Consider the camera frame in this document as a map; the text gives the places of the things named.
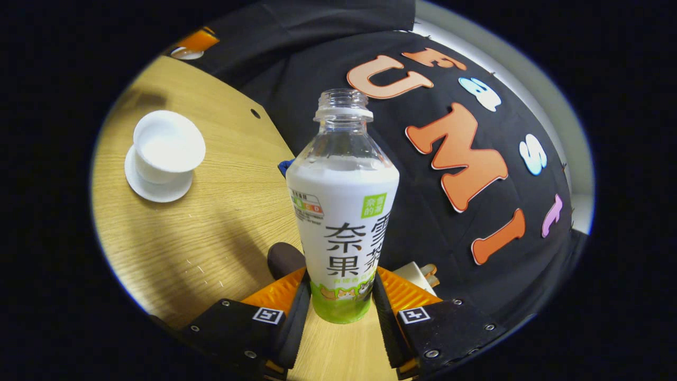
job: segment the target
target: nutrition label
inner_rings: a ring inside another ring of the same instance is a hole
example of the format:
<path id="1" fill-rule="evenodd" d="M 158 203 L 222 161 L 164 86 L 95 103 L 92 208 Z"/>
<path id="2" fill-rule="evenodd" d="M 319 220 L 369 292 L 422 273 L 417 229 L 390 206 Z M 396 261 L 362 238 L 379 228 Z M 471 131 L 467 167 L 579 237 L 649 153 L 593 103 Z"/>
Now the nutrition label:
<path id="1" fill-rule="evenodd" d="M 320 200 L 313 195 L 308 195 L 296 190 L 291 190 L 292 203 L 296 217 L 301 221 L 320 225 L 324 219 L 324 212 Z"/>

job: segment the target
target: plastic bottle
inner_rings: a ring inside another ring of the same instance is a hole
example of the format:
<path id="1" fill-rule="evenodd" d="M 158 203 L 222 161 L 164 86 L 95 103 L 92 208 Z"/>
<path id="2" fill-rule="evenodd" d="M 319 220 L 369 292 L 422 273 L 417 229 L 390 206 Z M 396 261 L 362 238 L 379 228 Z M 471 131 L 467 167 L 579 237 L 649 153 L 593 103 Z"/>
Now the plastic bottle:
<path id="1" fill-rule="evenodd" d="M 367 134 L 354 89 L 320 96 L 319 133 L 286 172 L 316 313 L 351 323 L 368 311 L 399 172 Z"/>

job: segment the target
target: foam letter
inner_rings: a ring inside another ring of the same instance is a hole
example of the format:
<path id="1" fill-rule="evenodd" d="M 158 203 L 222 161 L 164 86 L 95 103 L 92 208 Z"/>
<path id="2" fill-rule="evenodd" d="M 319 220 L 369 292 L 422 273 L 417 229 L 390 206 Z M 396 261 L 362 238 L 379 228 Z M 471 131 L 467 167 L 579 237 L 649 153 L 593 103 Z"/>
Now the foam letter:
<path id="1" fill-rule="evenodd" d="M 454 65 L 456 65 L 461 70 L 467 69 L 467 67 L 461 62 L 429 47 L 425 48 L 423 52 L 402 53 L 402 56 L 411 58 L 412 60 L 420 64 L 424 64 L 425 66 L 433 67 L 433 62 L 436 62 L 438 66 L 443 68 L 452 68 Z"/>
<path id="2" fill-rule="evenodd" d="M 477 264 L 485 264 L 489 257 L 499 249 L 510 243 L 513 239 L 524 237 L 527 225 L 524 220 L 522 209 L 515 210 L 512 220 L 506 226 L 503 226 L 496 233 L 487 238 L 478 238 L 471 244 L 473 258 Z"/>
<path id="3" fill-rule="evenodd" d="M 386 86 L 376 86 L 369 78 L 392 68 L 404 68 L 404 65 L 388 56 L 377 56 L 375 60 L 361 64 L 348 72 L 350 86 L 375 99 L 388 99 L 402 95 L 417 87 L 432 87 L 433 82 L 415 71 L 407 72 L 407 77 Z"/>
<path id="4" fill-rule="evenodd" d="M 543 150 L 540 142 L 534 135 L 527 134 L 526 142 L 519 143 L 519 154 L 524 159 L 524 164 L 534 176 L 541 173 L 541 169 L 548 164 L 546 151 Z"/>
<path id="5" fill-rule="evenodd" d="M 541 230 L 541 236 L 543 236 L 543 238 L 550 234 L 550 225 L 559 222 L 559 212 L 562 211 L 562 206 L 564 206 L 564 204 L 562 204 L 562 199 L 556 194 L 554 196 L 554 205 L 550 208 L 548 214 L 546 214 L 546 219 L 543 220 L 543 229 Z"/>
<path id="6" fill-rule="evenodd" d="M 433 143 L 444 138 L 433 158 L 433 169 L 465 167 L 455 175 L 442 175 L 442 188 L 459 213 L 489 184 L 508 178 L 508 167 L 498 151 L 470 148 L 476 131 L 473 114 L 462 104 L 452 103 L 449 114 L 421 128 L 411 125 L 404 132 L 422 154 L 433 152 Z"/>
<path id="7" fill-rule="evenodd" d="M 496 112 L 496 106 L 501 104 L 501 98 L 492 88 L 476 78 L 459 78 L 458 82 L 468 93 L 474 95 L 484 108 Z"/>

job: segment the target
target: wood grain surface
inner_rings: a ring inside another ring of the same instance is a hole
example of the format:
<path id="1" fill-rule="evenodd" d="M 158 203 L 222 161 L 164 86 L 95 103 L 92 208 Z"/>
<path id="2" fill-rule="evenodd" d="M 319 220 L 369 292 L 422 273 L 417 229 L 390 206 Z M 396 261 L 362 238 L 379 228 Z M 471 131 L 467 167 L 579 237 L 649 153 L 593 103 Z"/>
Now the wood grain surface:
<path id="1" fill-rule="evenodd" d="M 190 190 L 172 203 L 142 199 L 125 178 L 134 127 L 155 110 L 186 116 L 206 143 Z M 185 62 L 159 57 L 151 63 L 105 120 L 91 178 L 103 251 L 139 305 L 180 328 L 214 301 L 241 300 L 274 281 L 268 248 L 284 241 L 301 249 L 277 168 L 293 157 L 263 108 L 245 95 Z M 397 379 L 376 309 L 336 325 L 310 308 L 288 380 L 364 379 Z"/>

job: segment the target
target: white cup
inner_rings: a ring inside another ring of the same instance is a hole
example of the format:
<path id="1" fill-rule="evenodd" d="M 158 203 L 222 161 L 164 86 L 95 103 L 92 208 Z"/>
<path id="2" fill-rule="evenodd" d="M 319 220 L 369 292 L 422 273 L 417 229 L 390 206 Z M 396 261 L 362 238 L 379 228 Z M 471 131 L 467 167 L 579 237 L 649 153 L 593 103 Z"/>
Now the white cup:
<path id="1" fill-rule="evenodd" d="M 153 111 L 134 129 L 136 171 L 145 181 L 167 184 L 197 168 L 206 152 L 198 128 L 173 111 Z"/>

